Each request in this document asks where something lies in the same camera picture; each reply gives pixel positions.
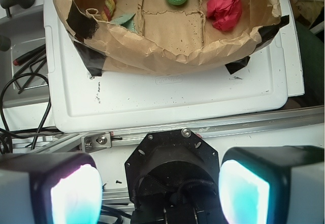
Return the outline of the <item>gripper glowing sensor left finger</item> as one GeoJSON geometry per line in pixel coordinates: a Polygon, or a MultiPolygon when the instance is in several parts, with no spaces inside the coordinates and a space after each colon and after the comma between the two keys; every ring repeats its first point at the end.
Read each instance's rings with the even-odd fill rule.
{"type": "Polygon", "coordinates": [[[102,194],[88,153],[1,155],[1,223],[97,223],[102,194]]]}

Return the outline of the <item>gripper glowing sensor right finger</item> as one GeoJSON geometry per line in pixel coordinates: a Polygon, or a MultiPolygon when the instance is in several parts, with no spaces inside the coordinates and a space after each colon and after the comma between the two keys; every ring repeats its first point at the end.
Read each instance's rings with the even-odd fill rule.
{"type": "Polygon", "coordinates": [[[228,223],[324,223],[324,149],[230,148],[218,189],[228,223]]]}

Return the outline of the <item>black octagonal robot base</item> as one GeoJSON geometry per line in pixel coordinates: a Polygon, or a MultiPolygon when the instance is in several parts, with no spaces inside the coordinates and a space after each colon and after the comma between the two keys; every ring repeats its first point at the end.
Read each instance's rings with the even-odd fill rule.
{"type": "Polygon", "coordinates": [[[124,166],[131,223],[224,223],[218,152],[192,131],[147,134],[124,166]]]}

